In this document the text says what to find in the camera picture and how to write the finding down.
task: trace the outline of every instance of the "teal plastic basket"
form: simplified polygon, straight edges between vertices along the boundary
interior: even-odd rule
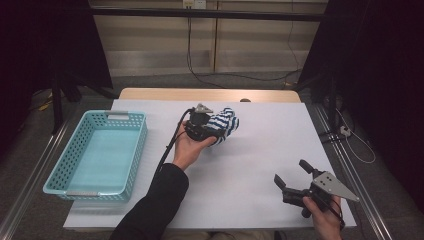
[[[146,135],[143,112],[87,111],[43,191],[66,200],[128,201]]]

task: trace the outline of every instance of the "power cord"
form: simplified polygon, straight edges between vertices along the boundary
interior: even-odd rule
[[[364,140],[362,140],[355,132],[353,132],[353,131],[351,131],[350,130],[350,128],[349,128],[349,126],[347,125],[347,123],[346,123],[346,121],[345,121],[345,119],[343,118],[343,115],[341,114],[341,112],[336,108],[336,111],[337,111],[337,113],[340,115],[340,118],[342,119],[342,121],[343,121],[343,123],[345,124],[344,126],[342,126],[342,127],[340,127],[340,133],[342,134],[342,135],[344,135],[345,136],[345,139],[346,139],[346,143],[347,143],[347,145],[349,146],[349,148],[350,148],[350,150],[352,151],[352,153],[353,153],[353,155],[355,155],[355,157],[359,160],[359,161],[361,161],[361,162],[363,162],[363,163],[373,163],[373,162],[375,162],[375,160],[376,160],[376,156],[375,156],[375,153],[374,153],[374,151],[372,150],[372,148],[364,141]],[[356,152],[352,149],[352,146],[350,145],[350,143],[349,143],[349,141],[348,141],[348,137],[350,136],[350,135],[353,135],[353,136],[355,136],[355,137],[357,137],[363,144],[365,144],[365,146],[367,146],[368,147],[368,149],[371,151],[371,153],[372,153],[372,155],[373,155],[373,159],[371,160],[371,161],[365,161],[365,160],[363,160],[361,157],[359,157],[357,154],[356,154]]]
[[[293,26],[290,30],[290,34],[289,34],[289,40],[290,40],[290,36],[293,30]],[[255,77],[250,77],[250,76],[245,76],[245,75],[240,75],[240,74],[233,74],[233,73],[209,73],[209,74],[198,74],[195,73],[193,71],[193,66],[192,66],[192,61],[191,61],[191,31],[192,31],[192,27],[191,27],[191,18],[188,18],[188,44],[187,44],[187,66],[189,71],[193,74],[193,76],[201,83],[204,84],[209,84],[209,85],[213,85],[215,87],[219,87],[219,88],[223,88],[225,89],[224,86],[221,86],[219,84],[215,84],[215,83],[211,83],[211,82],[207,82],[204,81],[202,79],[200,79],[200,77],[209,77],[209,76],[232,76],[232,77],[240,77],[240,78],[246,78],[246,79],[250,79],[250,80],[254,80],[254,81],[262,81],[262,82],[271,82],[271,81],[280,81],[284,79],[284,85],[282,89],[285,89],[286,85],[287,85],[287,77],[298,73],[300,71],[302,71],[302,69],[299,69],[299,63],[297,61],[296,55],[294,55],[293,50],[291,49],[291,47],[289,46],[290,50],[292,51],[292,54],[296,60],[296,64],[297,64],[297,69],[291,72],[288,72],[287,74],[285,74],[284,76],[281,77],[277,77],[277,78],[269,78],[269,79],[263,79],[263,78],[255,78]]]

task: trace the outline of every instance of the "black and white striped fabric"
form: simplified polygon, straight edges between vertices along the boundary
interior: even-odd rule
[[[218,138],[213,145],[218,145],[225,141],[228,136],[237,130],[239,126],[239,119],[235,116],[233,109],[226,107],[224,110],[219,112],[217,115],[211,116],[209,122],[206,124],[206,128],[213,130],[224,129],[224,136]]]

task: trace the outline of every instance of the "dark floor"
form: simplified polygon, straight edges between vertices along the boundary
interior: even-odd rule
[[[281,73],[268,73],[265,77],[275,78],[276,76],[283,75]],[[230,78],[229,76],[203,79],[213,81],[227,88],[282,89],[285,85],[284,78],[281,78],[279,81],[265,82]],[[192,75],[116,78],[114,79],[114,86],[115,89],[113,92],[115,93],[119,93],[125,87],[215,88],[214,86],[197,81]],[[14,232],[13,239],[107,239],[110,234],[108,232],[77,233],[63,229],[62,226],[71,202],[60,200],[55,196],[47,196],[42,193],[41,189],[58,155],[63,150],[64,143],[69,139],[72,129],[75,128],[82,114],[87,110],[110,109],[112,105],[112,100],[106,99],[90,89],[81,88],[81,92],[83,93],[83,98],[80,102],[69,103],[66,98],[62,99],[64,116],[65,119],[69,120],[69,127],[63,136],[61,144],[52,151],[51,160],[45,167],[45,171],[42,172],[39,182],[34,182],[35,191],[34,194],[27,196],[31,201],[27,206],[26,212],[22,216],[12,216],[20,220],[16,229],[9,230],[9,232]],[[49,106],[44,111],[39,111],[38,108],[35,108],[45,101],[48,94],[49,91],[46,90],[33,97],[32,108],[34,109],[31,110],[24,128],[16,136],[9,151],[0,162],[0,183],[2,186],[0,195],[2,199],[0,201],[0,219],[2,219],[2,222],[9,219],[6,217],[9,216],[8,213],[19,197],[20,190],[27,184],[40,157],[45,155],[43,155],[43,152],[52,138],[52,106]],[[307,90],[300,92],[300,96],[302,101],[307,105],[317,133],[323,132],[324,129],[315,110],[316,107],[321,107],[320,104],[310,102],[310,96]],[[348,118],[348,113],[344,114],[349,123],[352,123],[352,120]],[[361,130],[360,126],[356,125],[355,132],[361,138],[367,139],[366,133]],[[360,157],[364,159],[372,158],[369,150],[360,141],[353,137],[349,141],[352,148]],[[347,149],[346,151],[349,153],[367,192],[381,213],[384,222],[387,224],[392,239],[424,239],[423,214],[417,210],[413,200],[387,170],[384,160],[378,155],[378,149],[374,149],[377,153],[376,161],[372,164],[365,164],[355,159],[355,156],[351,154],[345,142],[343,142],[343,146]],[[323,147],[333,165],[337,177],[346,183],[346,175],[338,162],[338,157],[332,144],[324,143]],[[345,229],[343,231],[344,238],[378,239],[361,205],[350,204],[350,206],[357,220],[358,227]],[[316,238],[312,229],[285,230],[282,236],[283,239]]]

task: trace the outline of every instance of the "black sleeve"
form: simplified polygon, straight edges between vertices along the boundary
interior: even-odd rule
[[[187,189],[185,173],[174,164],[164,164],[146,196],[125,215],[110,239],[160,239]]]

